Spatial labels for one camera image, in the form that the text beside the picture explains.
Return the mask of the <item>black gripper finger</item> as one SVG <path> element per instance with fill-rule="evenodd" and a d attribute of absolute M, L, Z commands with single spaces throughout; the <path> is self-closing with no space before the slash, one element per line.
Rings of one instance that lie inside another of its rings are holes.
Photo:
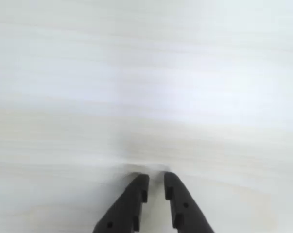
<path fill-rule="evenodd" d="M 181 179 L 164 173 L 165 199 L 170 202 L 172 226 L 179 233 L 214 233 L 203 212 Z"/>
<path fill-rule="evenodd" d="M 149 175 L 138 174 L 94 227 L 94 233 L 140 231 L 142 205 L 148 201 Z"/>

